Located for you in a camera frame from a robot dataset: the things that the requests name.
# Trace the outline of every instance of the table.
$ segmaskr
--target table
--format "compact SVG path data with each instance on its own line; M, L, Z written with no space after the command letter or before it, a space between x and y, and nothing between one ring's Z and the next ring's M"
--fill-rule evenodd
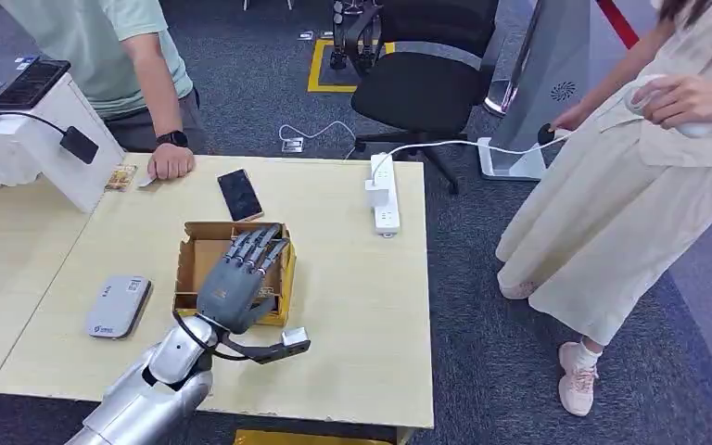
M44 179L0 189L0 367L88 216Z
M148 155L126 162L146 166ZM366 161L198 157L183 180L106 193L0 372L0 392L89 401L173 326L184 222L229 221L216 177L244 168L265 210L297 248L287 327L306 326L309 352L266 365L215 361L202 409L318 421L431 428L424 176L396 163L401 232L375 235L363 191ZM155 285L125 340L94 339L84 317L105 279ZM276 342L255 326L238 341Z

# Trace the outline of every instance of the beige dress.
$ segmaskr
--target beige dress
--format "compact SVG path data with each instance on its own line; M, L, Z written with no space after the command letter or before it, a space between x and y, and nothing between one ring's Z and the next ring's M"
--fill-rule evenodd
M679 23L640 77L712 79L712 7ZM624 89L566 143L503 233L505 294L607 345L652 286L712 223L712 138L630 113Z

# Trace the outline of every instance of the woman's hand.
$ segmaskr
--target woman's hand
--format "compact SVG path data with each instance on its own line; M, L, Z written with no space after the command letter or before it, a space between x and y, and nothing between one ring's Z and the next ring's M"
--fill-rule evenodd
M563 114L552 121L550 123L550 130L555 131L559 128L563 128L564 130L574 132L586 119L588 119L591 113L593 113L593 110L584 106L582 102L580 102L572 108L564 111Z
M664 129L689 122L712 122L712 81L693 76L667 76L638 90L634 102L659 93L642 109L645 119Z

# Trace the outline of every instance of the plug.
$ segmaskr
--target plug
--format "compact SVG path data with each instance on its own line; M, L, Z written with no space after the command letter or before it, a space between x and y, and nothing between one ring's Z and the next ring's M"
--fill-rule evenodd
M367 191L367 198L370 201L370 207L385 206L388 203L388 187L378 185L372 179L364 181L364 190Z

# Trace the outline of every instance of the white stand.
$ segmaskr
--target white stand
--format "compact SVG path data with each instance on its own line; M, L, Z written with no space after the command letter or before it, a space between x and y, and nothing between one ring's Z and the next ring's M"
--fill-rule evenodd
M491 138L478 139L479 162L485 179L504 181L539 181L547 172L547 165L541 151L531 151L525 155L510 155L488 148ZM514 158L515 162L506 162L506 158Z
M69 74L28 113L64 130L75 126L99 149L92 163L85 164L59 145L61 134L53 128L23 116L0 116L0 184L26 184L41 173L78 209L90 213L124 151Z

